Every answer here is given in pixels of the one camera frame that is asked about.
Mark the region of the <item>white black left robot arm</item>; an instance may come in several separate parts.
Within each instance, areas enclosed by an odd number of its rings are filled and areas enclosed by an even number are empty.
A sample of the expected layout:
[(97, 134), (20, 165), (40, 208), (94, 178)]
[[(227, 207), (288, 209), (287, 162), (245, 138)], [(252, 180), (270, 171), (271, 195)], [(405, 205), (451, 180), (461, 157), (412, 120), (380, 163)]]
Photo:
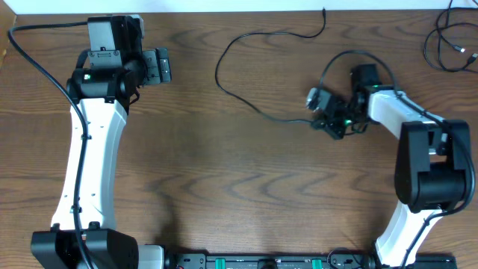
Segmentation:
[(31, 252), (45, 268), (163, 268), (163, 247), (117, 231), (114, 180), (139, 88), (171, 80), (167, 50), (143, 49), (138, 15), (91, 17), (87, 28), (90, 48), (66, 86), (72, 137), (65, 182), (51, 227), (32, 235)]

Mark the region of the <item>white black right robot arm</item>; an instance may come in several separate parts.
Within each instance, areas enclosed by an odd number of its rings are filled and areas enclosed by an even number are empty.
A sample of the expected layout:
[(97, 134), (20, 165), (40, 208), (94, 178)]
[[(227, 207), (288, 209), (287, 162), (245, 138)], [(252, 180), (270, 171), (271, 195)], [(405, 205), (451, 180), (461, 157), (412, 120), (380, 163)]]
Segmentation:
[(350, 76), (350, 100), (318, 86), (309, 91), (305, 106), (317, 115), (311, 126), (335, 140), (377, 123), (399, 141), (397, 207), (360, 268), (455, 268), (452, 256), (419, 256), (417, 251), (432, 227), (468, 203), (474, 192), (468, 124), (427, 113), (395, 84), (383, 84), (374, 64), (358, 65)]

